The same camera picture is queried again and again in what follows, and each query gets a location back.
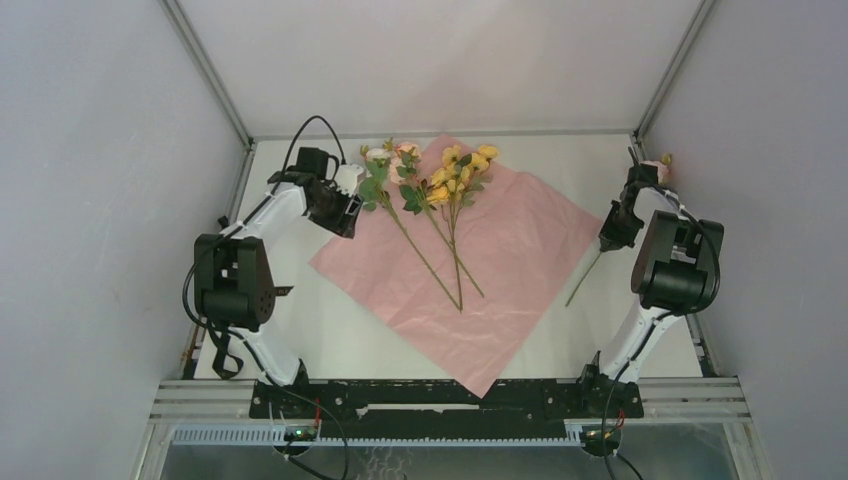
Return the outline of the pink rose stem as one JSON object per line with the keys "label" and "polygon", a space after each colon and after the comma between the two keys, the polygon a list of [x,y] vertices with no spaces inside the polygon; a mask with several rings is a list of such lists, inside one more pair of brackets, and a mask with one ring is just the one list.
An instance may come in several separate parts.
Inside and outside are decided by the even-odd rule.
{"label": "pink rose stem", "polygon": [[[659,160],[639,161],[637,159],[637,155],[635,154],[635,150],[633,148],[629,147],[628,152],[631,154],[631,160],[632,160],[632,163],[633,163],[632,166],[637,166],[638,164],[655,165],[659,169],[659,185],[665,186],[669,183],[669,179],[671,177],[671,164],[673,162],[673,157],[672,157],[671,154],[664,154]],[[589,263],[588,267],[582,272],[581,276],[579,277],[579,280],[577,281],[576,285],[573,287],[572,291],[569,294],[568,299],[566,300],[566,302],[564,304],[564,306],[566,308],[568,308],[572,304],[572,302],[573,302],[574,298],[576,297],[577,292],[579,291],[580,287],[582,286],[582,284],[584,283],[584,281],[588,277],[589,273],[591,272],[591,270],[594,268],[594,266],[596,265],[596,263],[600,259],[601,255],[604,254],[604,253],[606,253],[606,252],[600,251],[600,244],[597,248],[594,249],[594,253],[592,254],[592,257],[591,257],[591,262]]]}

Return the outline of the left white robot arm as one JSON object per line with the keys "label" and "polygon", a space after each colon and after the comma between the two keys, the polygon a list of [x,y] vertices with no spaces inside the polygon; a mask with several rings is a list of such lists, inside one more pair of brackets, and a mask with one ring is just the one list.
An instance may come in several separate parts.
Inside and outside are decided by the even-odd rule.
{"label": "left white robot arm", "polygon": [[291,289],[272,277],[267,248],[292,223],[305,218],[341,238],[355,234],[364,201],[357,193],[364,169],[317,147],[291,143],[282,167],[271,174],[259,202],[241,220],[217,234],[202,234],[182,287],[189,319],[208,332],[216,349],[213,371],[223,380],[237,376],[245,362],[230,345],[243,345],[259,370],[275,385],[274,404],[290,417],[311,407],[311,388],[296,380],[303,365],[272,322],[278,298]]}

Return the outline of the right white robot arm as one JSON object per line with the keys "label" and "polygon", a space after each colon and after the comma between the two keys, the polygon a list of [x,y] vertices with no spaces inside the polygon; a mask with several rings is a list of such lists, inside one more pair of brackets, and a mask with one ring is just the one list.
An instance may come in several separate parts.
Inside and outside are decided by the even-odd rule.
{"label": "right white robot arm", "polygon": [[611,342],[578,380],[584,412],[605,415],[638,381],[643,363],[669,328],[715,301],[723,237],[722,224],[697,219],[661,185],[657,166],[635,162],[630,167],[599,241],[603,253],[638,248],[630,277],[635,300]]}

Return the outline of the pink wrapping paper sheet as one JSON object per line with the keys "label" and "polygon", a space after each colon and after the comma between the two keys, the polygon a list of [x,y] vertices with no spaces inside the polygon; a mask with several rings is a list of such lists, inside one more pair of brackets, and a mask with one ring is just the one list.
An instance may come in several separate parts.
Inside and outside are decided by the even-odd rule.
{"label": "pink wrapping paper sheet", "polygon": [[353,239],[312,267],[449,377],[485,395],[563,290],[600,222],[492,145],[395,146]]}

